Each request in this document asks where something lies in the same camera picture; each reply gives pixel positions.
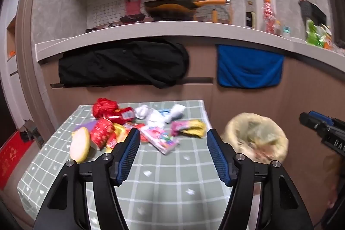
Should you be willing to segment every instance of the frying pan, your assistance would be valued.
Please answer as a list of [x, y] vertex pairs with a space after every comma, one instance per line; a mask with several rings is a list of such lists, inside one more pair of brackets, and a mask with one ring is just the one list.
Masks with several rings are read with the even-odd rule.
[[227, 4], [229, 0], [152, 0], [144, 2], [147, 14], [156, 20], [192, 20], [196, 9], [209, 4]]

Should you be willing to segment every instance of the metal screw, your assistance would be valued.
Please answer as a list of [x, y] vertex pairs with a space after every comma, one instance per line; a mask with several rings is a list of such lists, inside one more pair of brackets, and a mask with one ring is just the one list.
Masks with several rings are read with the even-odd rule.
[[111, 158], [111, 154], [110, 153], [104, 153], [103, 155], [102, 155], [102, 159], [103, 160], [109, 160]]
[[275, 166], [276, 168], [279, 168], [282, 164], [281, 164], [279, 161], [274, 160], [274, 161], [272, 162], [272, 165]]
[[74, 165], [74, 160], [70, 159], [66, 162], [66, 166], [71, 167]]
[[236, 159], [239, 160], [239, 161], [242, 161], [244, 160], [246, 157], [242, 154], [242, 153], [238, 153], [236, 154]]

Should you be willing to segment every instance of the red plastic bag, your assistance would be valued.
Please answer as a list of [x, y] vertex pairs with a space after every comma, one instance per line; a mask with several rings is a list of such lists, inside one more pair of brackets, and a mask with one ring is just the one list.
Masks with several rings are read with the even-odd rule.
[[94, 118], [101, 118], [105, 113], [112, 112], [115, 109], [118, 109], [117, 102], [108, 100], [106, 98], [99, 98], [92, 107], [92, 112]]

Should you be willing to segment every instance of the blue towel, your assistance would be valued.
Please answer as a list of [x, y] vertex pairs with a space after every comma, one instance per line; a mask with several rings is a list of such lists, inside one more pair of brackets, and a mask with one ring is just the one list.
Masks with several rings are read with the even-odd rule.
[[283, 61], [284, 56], [277, 53], [218, 45], [218, 84], [249, 89], [278, 85]]

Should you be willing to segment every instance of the doorframe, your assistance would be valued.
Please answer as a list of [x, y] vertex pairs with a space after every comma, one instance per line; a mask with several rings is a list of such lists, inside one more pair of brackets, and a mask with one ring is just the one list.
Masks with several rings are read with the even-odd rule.
[[33, 0], [19, 0], [16, 18], [16, 55], [20, 83], [32, 118], [42, 138], [47, 141], [55, 129], [39, 92], [33, 67], [31, 14]]

